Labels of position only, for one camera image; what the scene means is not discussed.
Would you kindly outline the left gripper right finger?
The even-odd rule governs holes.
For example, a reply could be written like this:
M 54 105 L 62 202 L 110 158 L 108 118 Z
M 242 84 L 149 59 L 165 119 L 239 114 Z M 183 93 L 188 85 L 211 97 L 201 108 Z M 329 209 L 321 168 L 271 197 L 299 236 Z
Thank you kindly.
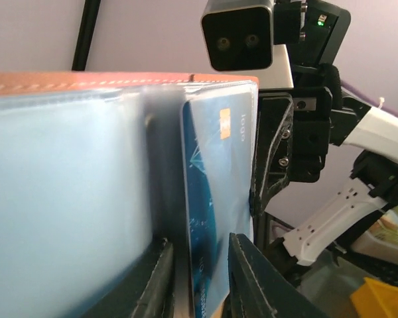
M 323 311 L 297 291 L 243 234 L 230 234 L 230 293 L 224 317 L 323 318 Z

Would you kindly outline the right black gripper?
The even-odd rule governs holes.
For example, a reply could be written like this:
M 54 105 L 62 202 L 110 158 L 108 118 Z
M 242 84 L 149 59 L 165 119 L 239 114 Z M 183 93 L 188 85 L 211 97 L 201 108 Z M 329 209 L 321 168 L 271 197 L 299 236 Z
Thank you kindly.
M 314 183 L 325 166 L 330 115 L 342 103 L 331 64 L 307 69 L 292 89 L 259 91 L 250 213 L 260 216 L 290 182 Z

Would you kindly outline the blue credit card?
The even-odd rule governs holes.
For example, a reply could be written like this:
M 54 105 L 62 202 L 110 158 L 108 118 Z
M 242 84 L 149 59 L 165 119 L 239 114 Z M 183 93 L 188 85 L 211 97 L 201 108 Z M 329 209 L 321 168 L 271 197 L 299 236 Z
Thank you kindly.
M 195 317 L 211 317 L 229 293 L 232 233 L 250 235 L 250 92 L 203 93 L 181 113 L 184 184 Z

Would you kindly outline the tan leather card holder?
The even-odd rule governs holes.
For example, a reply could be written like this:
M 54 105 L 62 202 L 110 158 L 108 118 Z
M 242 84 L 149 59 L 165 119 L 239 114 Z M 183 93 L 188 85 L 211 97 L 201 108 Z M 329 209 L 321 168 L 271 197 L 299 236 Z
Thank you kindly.
M 244 91 L 254 151 L 249 76 L 0 72 L 0 317 L 83 317 L 161 239 L 195 317 L 182 108 Z

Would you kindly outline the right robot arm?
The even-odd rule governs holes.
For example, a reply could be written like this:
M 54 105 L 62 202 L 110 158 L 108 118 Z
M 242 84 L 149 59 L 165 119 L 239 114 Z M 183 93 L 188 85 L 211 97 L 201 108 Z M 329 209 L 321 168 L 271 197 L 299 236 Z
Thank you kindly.
M 398 206 L 398 1 L 308 1 L 260 76 L 254 241 L 298 285 L 328 249 L 374 269 L 398 247 L 361 237 Z

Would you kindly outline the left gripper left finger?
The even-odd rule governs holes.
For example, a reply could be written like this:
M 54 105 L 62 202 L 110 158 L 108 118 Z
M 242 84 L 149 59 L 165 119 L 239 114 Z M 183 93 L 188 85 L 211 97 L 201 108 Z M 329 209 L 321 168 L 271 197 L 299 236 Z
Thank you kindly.
M 173 317 L 174 248 L 154 240 L 132 270 L 83 317 Z

